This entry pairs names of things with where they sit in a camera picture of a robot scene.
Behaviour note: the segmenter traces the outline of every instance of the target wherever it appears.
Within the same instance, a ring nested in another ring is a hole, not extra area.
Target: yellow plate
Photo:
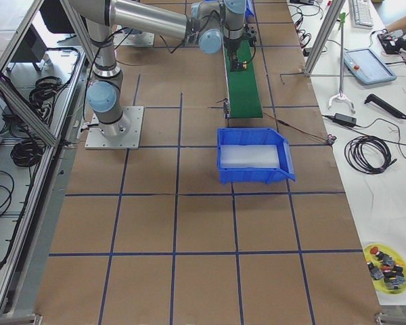
[[[403,263],[403,275],[405,276],[405,279],[406,279],[406,263],[405,263],[405,260],[402,259],[401,256],[396,251],[394,251],[392,248],[390,248],[390,247],[388,247],[386,245],[382,245],[382,244],[368,245],[367,247],[364,248],[365,259],[367,259],[368,261],[371,261],[375,266],[377,266],[379,268],[382,266],[382,264],[378,261],[376,256],[370,253],[370,249],[372,249],[375,246],[377,246],[379,248],[379,251],[390,255],[394,261],[399,262],[399,263]],[[386,286],[385,286],[384,279],[373,280],[373,285],[374,285],[374,288],[376,290],[380,291],[381,293],[388,293],[390,295],[397,295],[397,294],[402,293],[403,291],[406,290],[406,282],[401,285],[400,289],[396,289],[396,290],[388,290],[386,288]]]

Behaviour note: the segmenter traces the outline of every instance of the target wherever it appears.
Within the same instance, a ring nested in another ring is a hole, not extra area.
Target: red object
[[[379,248],[377,246],[372,247],[370,249],[370,254],[376,255],[376,253],[379,251]]]

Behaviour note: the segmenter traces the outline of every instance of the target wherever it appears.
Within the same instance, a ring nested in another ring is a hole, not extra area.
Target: white object in bin
[[[221,168],[279,168],[277,146],[221,145]]]

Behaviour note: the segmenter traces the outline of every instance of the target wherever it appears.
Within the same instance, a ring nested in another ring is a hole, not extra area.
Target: brown cardboard floor
[[[158,7],[184,13],[181,0]],[[287,5],[255,3],[265,115],[325,137]],[[177,41],[168,39],[171,45]],[[35,311],[46,325],[374,324],[379,306],[332,150],[279,126],[296,182],[221,185],[221,53],[121,47],[138,151],[80,142]]]

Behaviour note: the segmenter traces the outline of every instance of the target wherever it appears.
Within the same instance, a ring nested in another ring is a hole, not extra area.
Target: reacher grabber
[[[343,92],[343,81],[344,81],[344,21],[346,19],[346,13],[340,14],[340,29],[341,29],[341,50],[340,50],[340,82],[338,87],[338,93],[330,98],[328,110],[332,106],[333,100],[338,100],[340,102],[346,102],[351,107],[352,114],[355,113],[355,106],[353,102],[347,98]]]

